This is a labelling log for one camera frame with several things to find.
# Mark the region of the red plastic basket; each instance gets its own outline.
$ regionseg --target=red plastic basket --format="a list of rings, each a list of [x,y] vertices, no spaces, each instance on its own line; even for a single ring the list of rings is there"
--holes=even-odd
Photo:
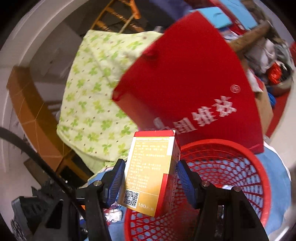
[[[264,167],[247,148],[235,142],[209,139],[181,147],[180,159],[201,179],[217,187],[240,186],[263,225],[271,203],[269,180]],[[188,240],[196,225],[198,210],[187,202],[180,181],[177,182],[174,205],[158,218],[128,209],[125,216],[125,236],[128,241]]]

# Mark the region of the clutter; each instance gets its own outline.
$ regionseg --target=clutter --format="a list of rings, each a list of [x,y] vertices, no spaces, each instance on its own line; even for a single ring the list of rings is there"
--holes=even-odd
[[[112,99],[141,130],[174,129],[181,145],[214,138],[262,151],[257,106],[240,60],[198,11],[143,52]]]
[[[200,141],[200,146],[190,143],[182,147],[180,159],[185,160],[190,170],[197,172],[202,180],[207,180],[216,187],[224,185],[240,186],[265,226],[269,222],[268,213],[273,207],[269,205],[271,191],[263,166],[255,156],[253,157],[255,157],[256,162],[250,156],[247,156],[243,152],[243,148],[240,149],[240,152],[238,149],[232,149],[227,145],[219,145],[218,141],[222,140],[216,140],[217,143],[211,141]],[[236,159],[236,156],[242,156],[242,161]],[[156,229],[159,233],[167,232],[168,238],[172,240],[189,240],[192,233],[196,230],[194,224],[196,223],[198,212],[188,202],[183,201],[186,200],[188,195],[185,196],[183,194],[184,188],[182,188],[179,180],[177,182],[177,190],[178,199],[174,203],[173,210],[164,217],[147,219],[144,215],[128,210],[126,213],[126,222],[128,222],[126,225],[128,227],[127,239],[133,240],[133,238],[138,238],[137,230],[145,224],[147,225],[148,232]]]
[[[150,0],[135,0],[137,8],[141,15],[148,21],[146,30],[151,31],[156,26],[162,26],[164,29],[171,26],[176,19],[166,10],[160,8],[156,3]]]
[[[130,6],[131,6],[131,10],[133,12],[134,18],[140,19],[141,13],[139,12],[139,9],[137,8],[137,6],[135,4],[135,0],[130,0]]]
[[[269,39],[262,38],[245,54],[245,57],[255,74],[264,74],[276,60],[274,44]]]
[[[194,9],[199,11],[215,28],[224,28],[232,24],[230,18],[218,7],[205,7]]]
[[[118,203],[149,216],[166,214],[174,201],[179,159],[176,131],[136,132]]]
[[[291,52],[292,59],[294,61],[294,65],[296,65],[296,43],[295,42],[291,45],[290,52]]]
[[[276,56],[277,56],[277,59],[280,60],[280,61],[284,61],[286,62],[288,59],[287,59],[287,56],[285,55],[285,50],[283,48],[282,45],[280,44],[276,44],[274,46],[274,49],[276,51]]]
[[[253,0],[241,0],[241,3],[246,7],[246,9],[248,9],[257,23],[266,19],[263,11],[254,3]]]
[[[272,85],[279,84],[282,71],[281,66],[277,63],[273,63],[273,65],[266,71],[268,79]]]
[[[287,74],[285,74],[285,78],[286,78],[285,80],[283,80],[282,82],[279,82],[278,84],[271,84],[266,86],[267,91],[271,93],[273,96],[276,96],[276,97],[280,96],[291,89],[294,72],[292,71],[292,68],[287,64],[285,64],[285,68],[289,73],[287,78],[286,78]]]
[[[248,77],[248,80],[252,87],[253,92],[255,92],[255,102],[256,102],[259,117],[260,117],[262,133],[266,134],[268,127],[271,123],[271,120],[273,118],[271,102],[268,96],[267,89],[264,83],[256,75],[254,75],[252,70],[249,69],[245,58],[241,59],[241,65],[244,71],[246,72],[247,77],[249,75],[251,78],[252,83],[250,83],[249,77]]]

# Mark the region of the blue fabric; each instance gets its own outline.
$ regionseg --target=blue fabric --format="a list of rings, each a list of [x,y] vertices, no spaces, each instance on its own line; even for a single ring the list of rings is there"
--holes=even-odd
[[[89,180],[89,184],[93,183],[96,180],[101,180],[105,173],[106,172],[98,173],[94,178]],[[119,208],[119,210],[122,211],[122,214],[123,214],[122,219],[120,221],[116,222],[116,223],[111,223],[108,226],[109,233],[110,233],[111,239],[113,241],[125,241],[125,237],[124,237],[124,219],[125,219],[127,208],[124,207],[124,206],[121,206]]]
[[[250,12],[239,0],[220,0],[242,23],[245,29],[250,30],[258,24]]]
[[[230,18],[219,7],[205,7],[190,12],[199,11],[215,28],[223,28],[232,24]]]
[[[264,152],[256,156],[264,166],[271,188],[271,209],[265,226],[266,233],[270,234],[281,227],[284,213],[291,205],[291,182],[276,153],[264,147]]]
[[[264,147],[264,152],[256,156],[264,166],[271,188],[271,209],[265,226],[265,231],[269,235],[281,227],[284,213],[291,205],[291,182],[281,159],[276,153]],[[101,180],[104,174],[105,172],[99,173],[89,181],[89,184],[95,180]],[[123,212],[121,221],[109,226],[110,236],[114,241],[125,241],[124,219],[127,208],[121,206],[120,210]]]
[[[273,108],[276,105],[276,98],[269,92],[268,92],[268,97],[269,97],[270,105]]]
[[[192,7],[183,0],[149,0],[157,5],[175,21],[188,14]]]

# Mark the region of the white wall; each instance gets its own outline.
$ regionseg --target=white wall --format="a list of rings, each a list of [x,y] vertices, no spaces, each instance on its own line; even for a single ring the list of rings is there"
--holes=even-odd
[[[33,81],[66,83],[82,38],[61,22],[46,38],[30,62]]]
[[[46,101],[62,100],[65,85],[64,84],[54,84],[54,83],[40,83],[35,82],[36,89],[38,90],[42,99]]]
[[[11,113],[9,129],[23,138],[23,130],[14,111]],[[0,170],[0,212],[11,228],[10,220],[14,216],[11,201],[19,196],[32,196],[31,186],[39,189],[40,185],[24,166],[24,161],[28,159],[28,156],[25,153],[21,154],[21,150],[12,144],[3,142],[7,145],[5,159],[9,160],[9,163],[6,172],[3,169]]]

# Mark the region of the plastic bag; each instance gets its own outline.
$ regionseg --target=plastic bag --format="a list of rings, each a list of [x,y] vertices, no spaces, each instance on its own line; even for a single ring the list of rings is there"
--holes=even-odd
[[[276,60],[274,44],[269,39],[262,38],[245,54],[245,57],[255,74],[264,74]]]
[[[249,84],[252,88],[252,91],[262,93],[263,90],[261,90],[261,88],[259,87],[256,76],[254,75],[254,73],[250,69],[247,70],[246,76],[248,78],[248,81],[249,81]]]
[[[284,43],[281,44],[276,44],[274,48],[277,59],[284,62],[285,64],[288,64],[292,69],[294,69],[294,61],[286,41],[284,41]]]
[[[281,66],[278,65],[277,63],[274,63],[267,71],[267,76],[272,85],[277,85],[279,84],[282,71],[281,71]]]

